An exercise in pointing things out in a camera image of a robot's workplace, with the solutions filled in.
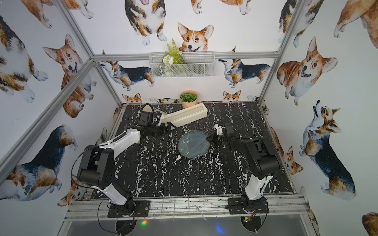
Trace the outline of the cream plastic wrap dispenser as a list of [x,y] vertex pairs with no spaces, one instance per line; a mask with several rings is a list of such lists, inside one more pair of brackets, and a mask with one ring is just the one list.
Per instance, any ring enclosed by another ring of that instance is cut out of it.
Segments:
[[200,119],[206,118],[208,114],[208,109],[203,103],[199,103],[195,106],[182,109],[180,111],[163,115],[162,123],[171,123],[175,127],[182,127],[189,123],[198,121]]

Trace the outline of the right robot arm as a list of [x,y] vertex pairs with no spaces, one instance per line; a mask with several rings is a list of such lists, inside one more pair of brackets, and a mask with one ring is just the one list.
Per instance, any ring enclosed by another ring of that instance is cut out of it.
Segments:
[[206,140],[215,146],[231,149],[245,156],[252,175],[245,187],[242,203],[246,206],[261,203],[267,184],[281,169],[277,151],[269,139],[238,135],[232,124],[227,123],[223,126],[216,124],[215,132]]

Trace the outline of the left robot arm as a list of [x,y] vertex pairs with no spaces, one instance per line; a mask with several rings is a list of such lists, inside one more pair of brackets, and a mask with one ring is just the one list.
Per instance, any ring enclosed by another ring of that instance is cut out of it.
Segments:
[[133,200],[132,194],[115,177],[115,158],[145,137],[171,133],[177,126],[164,123],[163,117],[160,112],[141,111],[136,123],[126,127],[120,135],[100,145],[87,146],[78,169],[78,180],[101,191],[112,204],[133,208],[133,204],[128,203]]

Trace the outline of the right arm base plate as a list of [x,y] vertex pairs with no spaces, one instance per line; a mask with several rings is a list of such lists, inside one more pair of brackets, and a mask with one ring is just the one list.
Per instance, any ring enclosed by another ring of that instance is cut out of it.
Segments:
[[228,209],[230,214],[269,213],[268,201],[263,196],[257,200],[249,200],[242,195],[239,198],[228,198],[227,203],[225,209]]

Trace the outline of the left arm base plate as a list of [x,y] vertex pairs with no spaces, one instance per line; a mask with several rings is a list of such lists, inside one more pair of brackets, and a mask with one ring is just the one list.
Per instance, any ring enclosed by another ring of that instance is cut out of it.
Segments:
[[120,217],[147,217],[150,209],[150,201],[127,201],[125,205],[110,203],[108,218]]

